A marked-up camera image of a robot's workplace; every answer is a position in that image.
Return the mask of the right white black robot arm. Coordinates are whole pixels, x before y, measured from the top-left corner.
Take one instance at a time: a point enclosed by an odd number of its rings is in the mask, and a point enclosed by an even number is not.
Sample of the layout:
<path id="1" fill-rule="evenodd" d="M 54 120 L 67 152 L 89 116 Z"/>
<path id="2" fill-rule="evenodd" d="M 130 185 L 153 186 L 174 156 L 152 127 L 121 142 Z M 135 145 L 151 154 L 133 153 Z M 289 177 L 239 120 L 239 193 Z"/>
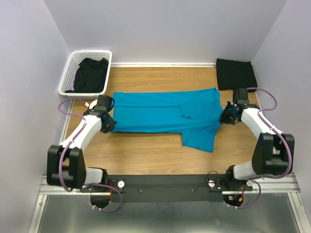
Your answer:
<path id="1" fill-rule="evenodd" d="M 264 116 L 264 110 L 249 102 L 249 91 L 250 88 L 235 89 L 233 100 L 227 103 L 219 118 L 222 124 L 244 123 L 257 138 L 251 160 L 226 170 L 223 181 L 229 190 L 252 179 L 280 179 L 293 169 L 294 137 L 279 130 Z"/>

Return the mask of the blue t-shirt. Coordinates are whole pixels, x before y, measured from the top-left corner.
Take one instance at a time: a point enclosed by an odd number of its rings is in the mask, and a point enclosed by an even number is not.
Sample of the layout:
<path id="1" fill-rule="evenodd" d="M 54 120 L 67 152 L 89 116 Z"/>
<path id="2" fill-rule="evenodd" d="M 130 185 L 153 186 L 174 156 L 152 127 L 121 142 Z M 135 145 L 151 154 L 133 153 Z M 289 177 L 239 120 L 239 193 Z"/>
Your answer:
<path id="1" fill-rule="evenodd" d="M 216 88 L 157 93 L 116 92 L 114 132 L 179 133 L 182 144 L 213 152 L 223 111 Z"/>

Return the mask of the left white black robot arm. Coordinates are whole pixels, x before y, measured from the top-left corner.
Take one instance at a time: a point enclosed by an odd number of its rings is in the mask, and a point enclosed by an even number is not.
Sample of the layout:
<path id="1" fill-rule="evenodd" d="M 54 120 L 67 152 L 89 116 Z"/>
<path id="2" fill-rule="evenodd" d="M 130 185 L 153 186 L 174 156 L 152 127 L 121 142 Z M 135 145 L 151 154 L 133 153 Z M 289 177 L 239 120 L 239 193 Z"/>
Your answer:
<path id="1" fill-rule="evenodd" d="M 115 128 L 117 122 L 109 114 L 114 104 L 112 97 L 99 95 L 82 115 L 64 112 L 79 117 L 81 122 L 67 139 L 49 147 L 46 171 L 49 185 L 61 186 L 68 192 L 86 185 L 98 192 L 110 187 L 105 169 L 86 167 L 84 152 L 96 133 L 109 133 Z"/>

